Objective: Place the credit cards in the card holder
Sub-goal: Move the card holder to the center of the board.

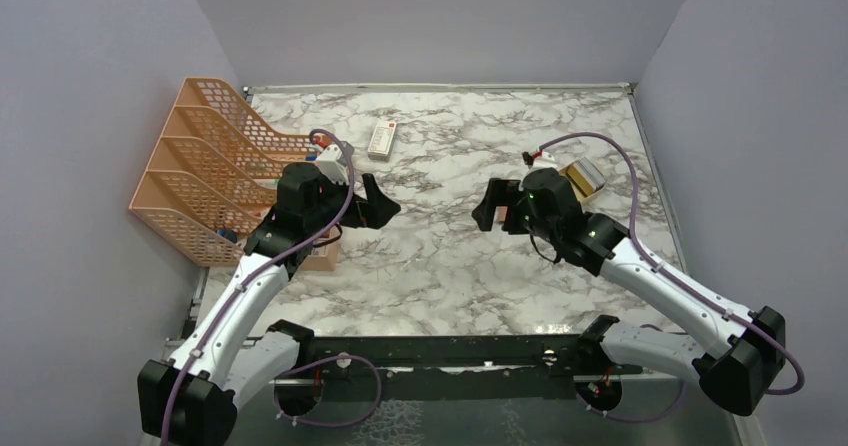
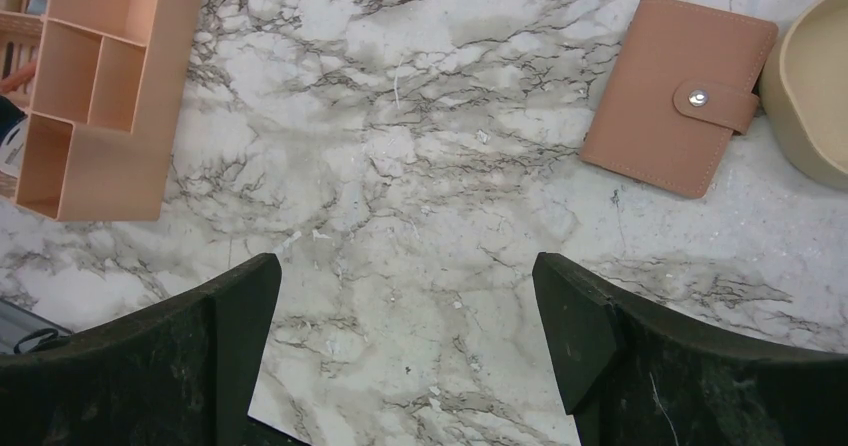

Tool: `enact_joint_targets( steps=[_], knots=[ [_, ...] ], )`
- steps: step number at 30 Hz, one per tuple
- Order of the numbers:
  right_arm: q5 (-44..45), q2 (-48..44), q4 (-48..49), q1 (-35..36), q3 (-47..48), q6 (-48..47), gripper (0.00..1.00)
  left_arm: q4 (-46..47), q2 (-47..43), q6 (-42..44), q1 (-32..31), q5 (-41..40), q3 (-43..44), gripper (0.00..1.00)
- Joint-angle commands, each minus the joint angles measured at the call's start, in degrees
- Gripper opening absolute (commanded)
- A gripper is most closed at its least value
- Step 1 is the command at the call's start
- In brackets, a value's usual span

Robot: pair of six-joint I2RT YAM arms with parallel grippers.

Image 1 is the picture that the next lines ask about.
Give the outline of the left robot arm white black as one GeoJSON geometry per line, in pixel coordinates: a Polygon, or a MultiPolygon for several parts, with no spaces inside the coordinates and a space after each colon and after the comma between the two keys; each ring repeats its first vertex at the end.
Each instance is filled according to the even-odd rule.
{"type": "Polygon", "coordinates": [[[295,276],[316,241],[335,226],[378,230],[401,207],[365,173],[332,181],[313,163],[286,166],[277,199],[247,237],[245,253],[209,315],[165,360],[141,369],[142,428],[163,445],[223,445],[239,410],[267,383],[317,367],[312,330],[281,322],[243,346],[270,301],[295,276]]]}

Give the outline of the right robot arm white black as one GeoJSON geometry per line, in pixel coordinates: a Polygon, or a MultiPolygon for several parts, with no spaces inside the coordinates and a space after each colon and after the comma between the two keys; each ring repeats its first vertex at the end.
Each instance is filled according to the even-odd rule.
{"type": "Polygon", "coordinates": [[[549,243],[555,259],[580,267],[637,295],[683,329],[647,331],[619,319],[597,319],[577,346],[579,364],[600,373],[612,364],[649,368],[697,384],[717,406],[749,416],[786,363],[786,320],[722,298],[647,249],[601,213],[585,212],[568,180],[553,168],[521,180],[492,178],[472,211],[489,231],[497,209],[510,235],[549,243]]]}

